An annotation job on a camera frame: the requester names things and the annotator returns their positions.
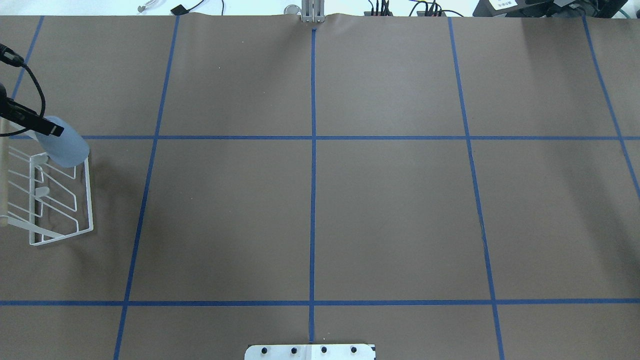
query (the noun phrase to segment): table surface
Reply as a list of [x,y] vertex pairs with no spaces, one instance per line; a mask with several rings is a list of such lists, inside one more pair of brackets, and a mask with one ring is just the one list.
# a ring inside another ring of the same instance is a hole
[[[51,246],[0,229],[0,357],[313,341],[381,359],[637,358],[639,34],[0,17],[47,112],[92,147],[95,209],[92,233]],[[38,104],[19,71],[0,78]]]

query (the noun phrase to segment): white metal stand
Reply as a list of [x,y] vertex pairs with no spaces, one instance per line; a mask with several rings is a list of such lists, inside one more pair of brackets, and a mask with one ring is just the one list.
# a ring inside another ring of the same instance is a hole
[[[8,127],[6,121],[0,118],[0,129],[4,128],[4,133]],[[28,230],[29,244],[35,246],[92,231],[89,159],[74,168],[62,169],[49,163],[46,152],[30,156],[9,146],[8,141],[0,138],[0,226],[13,225]],[[24,166],[10,168],[10,160]],[[69,183],[77,183],[73,188],[79,190],[74,193]],[[23,202],[9,201],[9,191],[15,192],[16,198]],[[79,206],[78,195],[86,197],[86,209]],[[42,224],[45,217],[51,225]],[[81,221],[87,225],[82,229]],[[57,228],[74,230],[61,233]]]

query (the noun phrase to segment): sticker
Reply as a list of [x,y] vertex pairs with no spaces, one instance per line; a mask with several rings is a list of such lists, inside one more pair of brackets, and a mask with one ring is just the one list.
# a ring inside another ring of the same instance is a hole
[[489,0],[489,2],[493,6],[493,8],[496,10],[518,6],[518,3],[516,3],[516,0]]

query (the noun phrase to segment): blue tape grid line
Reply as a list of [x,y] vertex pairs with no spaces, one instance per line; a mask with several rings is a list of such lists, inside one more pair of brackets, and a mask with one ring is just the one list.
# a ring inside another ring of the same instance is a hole
[[[86,140],[466,140],[464,135],[84,135]],[[471,140],[564,140],[564,141],[619,141],[618,136],[524,136],[524,135],[470,135]],[[18,135],[12,139],[27,140]],[[640,136],[622,136],[624,140],[640,140]]]
[[469,156],[469,166],[471,167],[471,179],[474,184],[474,193],[476,195],[476,209],[478,212],[478,219],[480,222],[480,230],[482,234],[482,242],[484,247],[484,266],[486,268],[486,277],[489,283],[489,294],[492,301],[493,309],[493,324],[495,326],[495,337],[498,344],[498,354],[500,360],[504,360],[504,349],[502,346],[502,332],[500,330],[500,318],[498,315],[498,305],[495,302],[495,288],[493,286],[493,273],[491,271],[491,259],[489,257],[489,246],[486,241],[486,229],[484,228],[484,216],[482,212],[482,203],[480,201],[480,191],[478,188],[477,176],[476,176],[476,164],[474,162],[474,152],[471,147],[471,135],[469,133],[469,124],[467,121],[467,109],[465,107],[465,97],[462,91],[462,81],[460,79],[460,66],[458,64],[458,53],[456,52],[456,39],[453,32],[453,23],[451,18],[448,18],[449,22],[449,36],[451,37],[451,51],[453,53],[453,64],[456,69],[456,81],[458,82],[458,96],[460,98],[460,110],[462,111],[462,122],[465,126],[465,136],[467,140],[467,152]]
[[[470,299],[470,300],[130,300],[129,307],[239,307],[239,306],[492,306],[497,305],[580,305],[580,304],[640,304],[640,298],[593,299]],[[99,300],[0,300],[0,306],[123,306],[124,301]]]
[[[33,33],[33,39],[31,39],[31,45],[29,46],[29,51],[27,52],[27,57],[24,58],[25,63],[29,63],[29,59],[31,59],[31,54],[33,53],[33,48],[36,46],[36,41],[38,40],[38,35],[40,34],[40,29],[42,29],[42,23],[44,22],[44,16],[40,17],[38,21],[38,26],[36,26],[36,31]],[[22,83],[22,77],[24,76],[24,67],[20,68],[20,74],[18,75],[18,80],[15,82],[15,87],[13,88],[13,93],[11,94],[11,98],[15,99],[18,95],[18,88]]]
[[309,343],[316,338],[316,31],[311,30],[311,209],[309,231]]
[[587,18],[584,16],[582,17],[582,25],[584,25],[584,33],[587,36],[587,42],[589,43],[589,50],[591,51],[593,66],[595,67],[596,74],[598,75],[598,80],[600,81],[600,87],[602,88],[604,99],[607,101],[609,114],[611,114],[611,120],[613,121],[613,126],[616,128],[616,133],[618,134],[618,140],[620,141],[620,147],[622,148],[622,153],[625,156],[625,161],[627,162],[627,167],[629,168],[629,173],[631,174],[631,180],[633,181],[634,186],[636,188],[636,195],[640,199],[640,186],[638,185],[636,172],[634,172],[634,167],[631,164],[631,159],[629,158],[629,153],[627,152],[627,146],[625,145],[625,139],[624,137],[622,137],[622,132],[620,131],[620,125],[618,124],[618,118],[616,118],[616,113],[615,111],[613,111],[611,98],[609,98],[609,92],[607,91],[607,87],[604,84],[604,79],[602,78],[602,73],[600,72],[600,66],[598,64],[598,59],[596,58],[596,52],[593,49],[593,42],[591,41],[591,33],[589,32],[589,25],[587,24]]
[[151,183],[151,175],[154,169],[154,161],[156,159],[156,149],[158,143],[158,136],[160,134],[160,126],[162,123],[162,115],[164,111],[164,99],[166,97],[167,86],[169,85],[169,76],[171,74],[171,64],[173,61],[173,50],[175,49],[175,40],[178,35],[178,25],[180,24],[180,17],[175,17],[175,23],[173,25],[173,38],[171,40],[171,49],[169,50],[169,59],[166,64],[166,73],[164,75],[164,85],[162,89],[162,95],[160,97],[160,106],[158,109],[158,117],[156,121],[156,132],[154,134],[154,142],[151,146],[151,155],[149,158],[149,166],[147,169],[147,180],[145,181],[145,190],[142,195],[142,203],[140,205],[140,217],[138,218],[138,228],[136,230],[136,238],[133,243],[133,252],[131,254],[131,264],[129,265],[129,276],[127,278],[127,287],[125,289],[124,301],[122,304],[122,313],[120,314],[120,325],[118,326],[118,337],[116,339],[116,345],[113,352],[113,359],[118,360],[120,356],[120,345],[122,344],[122,334],[124,333],[124,325],[127,319],[127,309],[129,307],[129,296],[131,295],[131,284],[133,282],[133,273],[136,268],[136,258],[138,256],[138,245],[140,244],[140,234],[142,233],[142,223],[145,218],[145,209],[147,207],[147,199],[149,195],[149,185]]

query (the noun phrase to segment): wooden stick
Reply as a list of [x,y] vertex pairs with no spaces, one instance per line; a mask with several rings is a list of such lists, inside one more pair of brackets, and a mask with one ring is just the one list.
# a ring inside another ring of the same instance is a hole
[[[0,117],[0,133],[9,132],[9,121]],[[0,226],[8,223],[9,210],[9,138],[0,137]]]

